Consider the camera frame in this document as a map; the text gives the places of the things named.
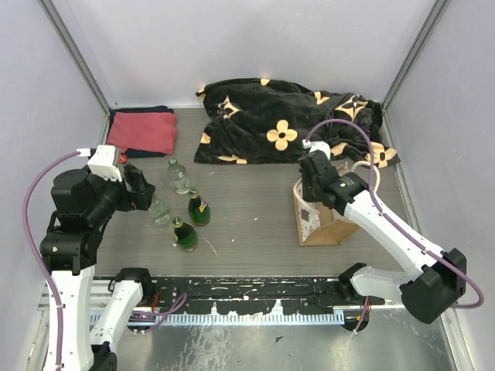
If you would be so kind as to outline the canvas tote bag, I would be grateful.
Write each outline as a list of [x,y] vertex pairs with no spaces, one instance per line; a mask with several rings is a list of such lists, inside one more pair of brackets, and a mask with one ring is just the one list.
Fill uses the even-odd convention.
[[333,188],[337,191],[335,209],[329,209],[320,202],[305,201],[302,179],[296,180],[292,186],[292,196],[300,247],[339,245],[360,229],[341,213],[347,199],[352,201],[359,192],[368,189],[367,183],[353,171],[358,166],[369,165],[367,161],[358,161],[352,166],[344,162],[336,167],[339,178]]

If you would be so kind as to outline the green bottle front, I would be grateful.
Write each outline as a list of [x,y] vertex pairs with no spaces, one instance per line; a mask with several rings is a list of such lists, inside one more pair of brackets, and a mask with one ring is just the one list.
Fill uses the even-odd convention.
[[175,242],[185,251],[193,251],[198,246],[198,236],[192,226],[184,223],[179,216],[172,218]]

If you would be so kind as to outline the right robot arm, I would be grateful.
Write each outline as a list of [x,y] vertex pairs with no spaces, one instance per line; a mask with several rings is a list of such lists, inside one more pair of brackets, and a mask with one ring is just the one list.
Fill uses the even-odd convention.
[[420,322],[430,324],[466,292],[467,259],[424,238],[393,213],[356,173],[339,174],[323,151],[298,160],[303,199],[322,203],[371,235],[401,266],[377,270],[358,263],[340,275],[340,297],[355,305],[364,297],[403,305]]

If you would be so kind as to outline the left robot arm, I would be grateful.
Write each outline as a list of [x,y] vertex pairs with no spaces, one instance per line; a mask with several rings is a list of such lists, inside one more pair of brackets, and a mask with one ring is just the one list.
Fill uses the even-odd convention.
[[110,301],[90,324],[90,289],[106,226],[117,211],[146,211],[155,193],[142,171],[127,163],[121,178],[106,180],[89,167],[53,180],[52,213],[40,253],[49,278],[49,345],[46,370],[115,370],[117,347],[136,306],[155,297],[149,270],[123,268]]

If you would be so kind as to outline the clear glass bottle near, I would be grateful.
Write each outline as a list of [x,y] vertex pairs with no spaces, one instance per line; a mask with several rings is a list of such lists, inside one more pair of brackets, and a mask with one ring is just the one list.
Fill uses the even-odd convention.
[[157,194],[152,196],[151,204],[148,208],[148,214],[154,222],[159,225],[167,224],[171,218],[168,203]]

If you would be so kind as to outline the clear glass bottle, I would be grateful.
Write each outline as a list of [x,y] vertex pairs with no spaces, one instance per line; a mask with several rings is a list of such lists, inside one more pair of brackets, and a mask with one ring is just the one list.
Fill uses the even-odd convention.
[[168,203],[157,194],[152,196],[151,204],[148,208],[148,214],[154,222],[159,225],[167,224],[171,218]]
[[191,181],[186,167],[179,163],[176,158],[171,158],[167,171],[175,192],[181,195],[187,194],[190,190]]

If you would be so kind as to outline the dark navy folded cloth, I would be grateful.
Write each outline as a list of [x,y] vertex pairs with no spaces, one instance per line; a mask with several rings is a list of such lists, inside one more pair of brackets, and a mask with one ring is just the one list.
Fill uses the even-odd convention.
[[[109,131],[110,128],[113,124],[114,116],[118,112],[125,112],[125,113],[141,113],[141,112],[169,112],[169,113],[174,113],[174,110],[171,108],[168,108],[167,106],[155,106],[155,107],[140,107],[140,108],[122,108],[122,109],[117,109],[117,110],[110,110],[110,116],[109,116]],[[139,150],[133,150],[129,149],[125,152],[121,152],[125,154],[128,158],[154,158],[154,157],[164,157],[166,156],[165,154],[160,154],[156,152],[146,152],[146,151],[139,151]]]

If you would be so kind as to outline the clear glass bottle far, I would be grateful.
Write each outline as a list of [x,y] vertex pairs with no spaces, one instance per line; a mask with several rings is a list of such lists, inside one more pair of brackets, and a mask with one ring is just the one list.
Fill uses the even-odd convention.
[[171,158],[167,171],[175,192],[181,195],[187,194],[190,190],[191,181],[186,167],[179,163],[176,158]]

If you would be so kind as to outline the red folded cloth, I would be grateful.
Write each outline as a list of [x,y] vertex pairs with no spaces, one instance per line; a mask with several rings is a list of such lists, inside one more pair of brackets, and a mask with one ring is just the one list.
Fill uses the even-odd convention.
[[107,143],[121,152],[129,149],[172,155],[177,137],[177,116],[169,112],[118,112]]

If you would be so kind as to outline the green bottle yellow label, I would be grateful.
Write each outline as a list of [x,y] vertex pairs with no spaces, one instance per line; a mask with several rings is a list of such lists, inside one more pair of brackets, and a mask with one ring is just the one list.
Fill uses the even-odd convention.
[[197,226],[206,226],[211,219],[210,207],[207,202],[201,198],[196,189],[191,188],[188,191],[188,195],[188,213],[190,219]]

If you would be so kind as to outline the black floral blanket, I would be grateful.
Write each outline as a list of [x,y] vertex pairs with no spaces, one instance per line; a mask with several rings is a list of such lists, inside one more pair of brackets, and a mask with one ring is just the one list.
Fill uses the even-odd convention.
[[381,138],[382,109],[356,93],[313,91],[284,80],[242,78],[209,84],[196,92],[210,122],[194,161],[249,165],[294,163],[302,141],[312,135],[330,146],[335,160],[373,160],[378,168],[400,162]]

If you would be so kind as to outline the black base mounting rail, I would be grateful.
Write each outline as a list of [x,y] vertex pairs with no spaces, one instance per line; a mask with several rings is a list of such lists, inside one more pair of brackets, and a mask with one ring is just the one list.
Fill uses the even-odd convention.
[[327,277],[158,277],[149,274],[119,273],[109,286],[130,280],[142,284],[138,305],[153,305],[165,311],[181,294],[186,302],[178,313],[209,315],[266,315],[277,304],[283,315],[332,314],[337,306],[361,306],[364,297],[343,288],[336,278]]

